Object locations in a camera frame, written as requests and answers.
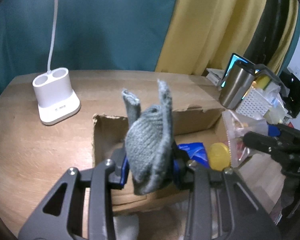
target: clear plastic packaging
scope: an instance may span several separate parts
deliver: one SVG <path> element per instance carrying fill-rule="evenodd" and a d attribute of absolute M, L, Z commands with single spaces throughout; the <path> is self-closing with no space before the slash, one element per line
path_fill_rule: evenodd
<path fill-rule="evenodd" d="M 231 110 L 223 111 L 222 118 L 226 127 L 231 166 L 235 168 L 248 156 L 258 152 L 244 145 L 243 136 L 249 131 L 268 135 L 268 125 L 264 118 L 255 120 Z"/>

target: white perforated basket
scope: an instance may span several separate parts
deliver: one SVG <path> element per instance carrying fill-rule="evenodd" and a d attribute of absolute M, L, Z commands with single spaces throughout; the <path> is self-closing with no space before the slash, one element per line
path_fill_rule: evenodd
<path fill-rule="evenodd" d="M 255 88 L 250 87 L 235 112 L 254 118 L 256 114 L 264 116 L 270 107 L 271 104 Z"/>

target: yellow curtain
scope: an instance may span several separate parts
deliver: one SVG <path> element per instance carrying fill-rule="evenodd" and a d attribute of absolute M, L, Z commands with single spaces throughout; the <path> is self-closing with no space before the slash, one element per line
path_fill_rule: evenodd
<path fill-rule="evenodd" d="M 177 0 L 157 72 L 202 75 L 243 55 L 266 0 Z"/>
<path fill-rule="evenodd" d="M 292 40 L 294 29 L 297 24 L 298 6 L 299 6 L 298 0 L 289 0 L 288 17 L 287 17 L 287 22 L 282 37 L 279 41 L 277 50 L 275 51 L 274 55 L 272 56 L 272 58 L 270 59 L 267 65 L 267 67 L 270 68 L 276 74 L 280 70 L 283 59 L 288 51 L 288 48 Z M 258 78 L 257 79 L 258 87 L 262 89 L 265 88 L 265 86 L 268 84 L 269 81 L 270 79 L 267 76 L 262 76 Z"/>

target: ribbed fabric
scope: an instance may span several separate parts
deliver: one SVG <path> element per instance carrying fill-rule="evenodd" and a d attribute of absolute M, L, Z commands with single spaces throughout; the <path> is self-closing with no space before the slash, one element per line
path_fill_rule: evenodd
<path fill-rule="evenodd" d="M 168 173 L 172 164 L 172 98 L 164 81 L 158 81 L 158 86 L 160 105 L 150 106 L 137 120 L 129 120 L 136 116 L 140 107 L 131 104 L 137 97 L 126 90 L 122 92 L 129 121 L 125 149 L 136 195 L 156 191 L 171 178 Z"/>

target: wooden table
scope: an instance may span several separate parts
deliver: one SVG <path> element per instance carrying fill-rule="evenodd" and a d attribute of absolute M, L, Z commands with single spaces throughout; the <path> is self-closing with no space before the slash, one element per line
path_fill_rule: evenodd
<path fill-rule="evenodd" d="M 174 109 L 199 105 L 204 110 L 219 105 L 218 91 L 204 77 L 137 71 L 72 71 L 71 83 L 81 109 L 67 120 L 45 126 L 40 122 L 32 88 L 36 75 L 14 78 L 0 96 L 0 217 L 15 235 L 67 168 L 92 167 L 92 117 L 95 113 L 126 116 L 122 88 L 138 94 L 146 102 L 143 109 L 158 100 L 157 78 L 168 82 Z M 264 158 L 257 162 L 262 169 L 251 162 L 243 173 L 269 210 L 280 195 L 283 177 L 277 163 Z"/>

